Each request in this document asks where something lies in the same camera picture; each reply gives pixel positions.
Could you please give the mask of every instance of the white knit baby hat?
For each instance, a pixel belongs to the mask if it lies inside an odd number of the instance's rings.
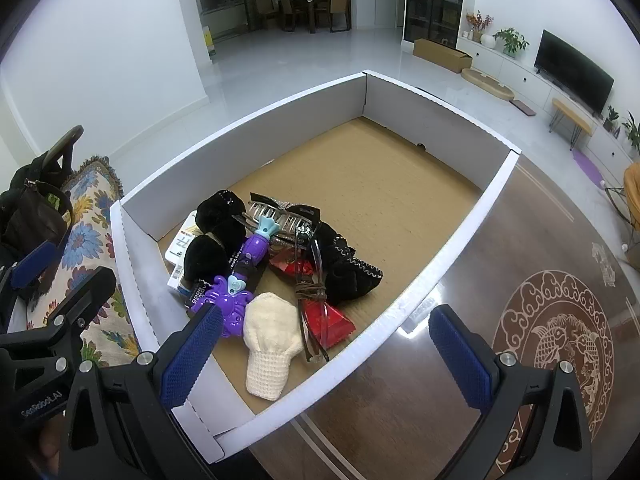
[[[244,313],[244,342],[249,348],[246,389],[277,400],[289,376],[289,363],[302,350],[298,310],[272,292],[254,298]]]

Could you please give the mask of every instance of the floral cushion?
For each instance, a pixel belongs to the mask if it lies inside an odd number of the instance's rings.
[[[75,224],[51,289],[27,312],[27,329],[44,326],[47,317],[97,266],[113,269],[116,290],[82,332],[82,359],[100,366],[131,362],[140,348],[131,326],[116,270],[110,207],[122,197],[122,185],[108,159],[94,157],[63,186],[74,206]]]

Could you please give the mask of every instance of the blue gripper pad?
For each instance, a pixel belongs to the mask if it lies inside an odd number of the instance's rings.
[[[440,305],[431,311],[429,332],[467,405],[481,413],[487,412],[493,402],[499,375],[497,366],[492,361],[487,363],[486,359],[491,355],[495,357],[495,354],[487,354],[483,349],[480,353],[484,359],[476,354],[472,347],[478,350],[479,342],[474,339],[481,339],[480,336],[469,332],[449,305]],[[491,350],[484,340],[481,339],[480,344]]]
[[[175,352],[164,367],[159,381],[160,402],[166,409],[181,406],[187,400],[211,350],[222,334],[222,323],[220,308],[210,303],[205,304],[184,329],[171,334],[159,349],[156,366],[162,365],[163,349],[168,349],[171,354]],[[179,343],[181,345],[176,350],[175,346]]]
[[[11,287],[25,288],[49,267],[55,256],[56,246],[52,242],[41,243],[14,267],[11,273]]]

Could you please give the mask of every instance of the red packet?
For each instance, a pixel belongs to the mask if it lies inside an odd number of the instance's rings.
[[[308,321],[311,332],[313,332],[316,339],[320,341],[320,323],[322,319],[320,303],[312,300],[303,300],[303,308],[305,309],[306,320]],[[346,338],[351,332],[355,332],[356,326],[348,317],[328,303],[326,304],[326,309],[329,315],[329,332],[326,347],[331,348]]]
[[[287,276],[291,276],[292,278],[296,277],[296,266],[293,248],[281,250],[271,260],[269,260],[269,264],[276,269],[281,270]],[[301,270],[303,276],[312,276],[314,274],[314,268],[311,265],[311,262],[308,262],[307,260],[302,263]]]

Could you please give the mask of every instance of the purple toy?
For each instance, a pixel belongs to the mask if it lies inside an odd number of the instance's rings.
[[[260,216],[255,233],[242,245],[241,256],[234,266],[234,272],[228,279],[216,276],[213,286],[191,307],[194,312],[199,311],[205,303],[213,303],[222,310],[224,330],[222,337],[242,335],[244,323],[244,308],[254,295],[246,287],[246,279],[251,269],[260,263],[269,251],[269,240],[280,230],[273,218]]]

